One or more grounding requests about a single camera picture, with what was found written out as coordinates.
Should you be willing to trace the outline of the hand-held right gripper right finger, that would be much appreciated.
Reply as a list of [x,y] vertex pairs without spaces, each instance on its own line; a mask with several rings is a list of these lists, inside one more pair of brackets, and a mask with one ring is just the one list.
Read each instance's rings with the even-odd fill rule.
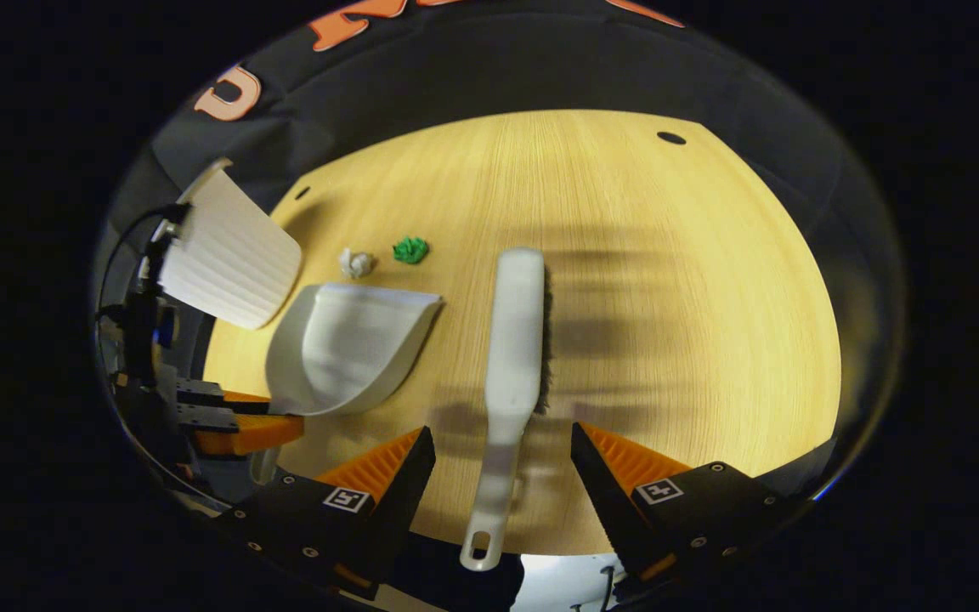
[[727,462],[691,467],[587,422],[572,426],[570,456],[626,596],[715,572],[784,522],[784,497]]

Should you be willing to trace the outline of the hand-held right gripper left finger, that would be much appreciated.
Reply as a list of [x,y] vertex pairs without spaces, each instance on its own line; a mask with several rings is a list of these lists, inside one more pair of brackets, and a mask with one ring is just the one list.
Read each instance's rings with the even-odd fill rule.
[[374,599],[388,581],[435,465],[419,427],[312,478],[277,477],[215,519],[283,575]]

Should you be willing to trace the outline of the white plastic dustpan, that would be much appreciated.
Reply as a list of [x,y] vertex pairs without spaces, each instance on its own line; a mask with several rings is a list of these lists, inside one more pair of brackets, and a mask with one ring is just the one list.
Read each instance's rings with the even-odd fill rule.
[[253,450],[250,481],[272,483],[283,456],[296,451],[304,458],[291,470],[316,475],[395,435],[372,419],[409,379],[444,306],[437,293],[336,282],[299,287],[242,372],[268,396],[269,415],[302,418],[302,438]]

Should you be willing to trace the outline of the white paper ball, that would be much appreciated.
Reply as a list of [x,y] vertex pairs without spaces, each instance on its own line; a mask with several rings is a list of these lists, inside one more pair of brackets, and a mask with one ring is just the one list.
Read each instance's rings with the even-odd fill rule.
[[347,279],[364,278],[376,268],[376,256],[370,252],[355,252],[349,247],[343,248],[338,262],[342,275]]

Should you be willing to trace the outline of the white ribbed garbage bin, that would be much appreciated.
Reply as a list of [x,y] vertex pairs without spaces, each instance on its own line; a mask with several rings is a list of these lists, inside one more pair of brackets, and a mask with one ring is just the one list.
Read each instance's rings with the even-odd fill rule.
[[294,290],[303,251],[229,177],[210,163],[178,198],[188,205],[158,275],[164,293],[247,330],[267,325]]

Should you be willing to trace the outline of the wooden desktop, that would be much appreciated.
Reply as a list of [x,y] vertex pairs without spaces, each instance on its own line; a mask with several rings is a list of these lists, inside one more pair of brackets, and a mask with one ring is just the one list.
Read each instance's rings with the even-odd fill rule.
[[[840,403],[838,325],[811,248],[749,164],[697,123],[603,110],[475,117],[370,144],[300,174],[272,212],[303,248],[299,286],[342,281],[445,306],[373,425],[432,430],[412,520],[459,545],[485,445],[497,257],[544,252],[551,391],[522,441],[507,553],[611,547],[569,456],[572,422],[678,462],[768,473],[823,445]],[[418,236],[416,266],[392,246]]]

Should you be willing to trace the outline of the small white broom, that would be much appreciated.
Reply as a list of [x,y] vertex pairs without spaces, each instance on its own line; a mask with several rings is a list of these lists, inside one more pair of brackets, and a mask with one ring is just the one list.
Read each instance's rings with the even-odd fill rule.
[[477,490],[459,561],[490,572],[504,552],[524,431],[549,393],[552,292],[544,252],[506,249],[497,259],[484,379],[487,427]]

